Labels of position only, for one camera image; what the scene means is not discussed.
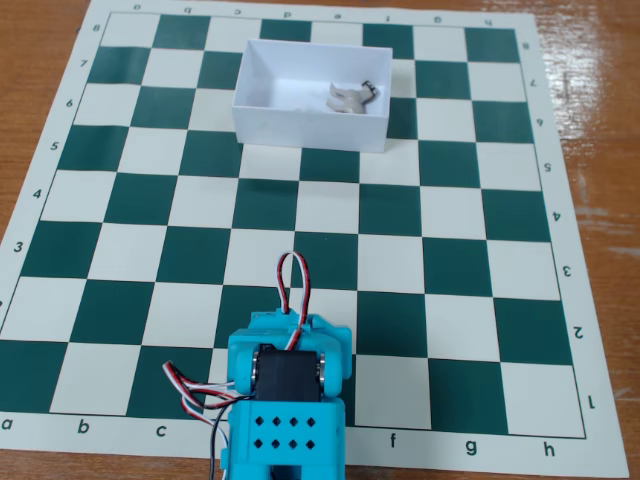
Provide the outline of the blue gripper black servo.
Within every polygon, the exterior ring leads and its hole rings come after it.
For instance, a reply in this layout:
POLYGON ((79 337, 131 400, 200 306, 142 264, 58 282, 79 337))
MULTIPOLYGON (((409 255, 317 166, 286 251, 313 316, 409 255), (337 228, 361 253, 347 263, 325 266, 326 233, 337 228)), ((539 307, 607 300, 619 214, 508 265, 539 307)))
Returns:
MULTIPOLYGON (((286 350, 298 327, 299 317, 300 314, 294 309, 291 309, 288 314, 284 314, 281 309, 272 312, 254 312, 251 314, 248 329, 260 335, 266 334, 270 338, 269 343, 274 344, 278 349, 286 350)), ((294 349, 320 351, 321 348, 317 343, 321 335, 335 340, 342 353, 351 352, 351 329, 334 325, 318 314, 307 316, 294 349)))

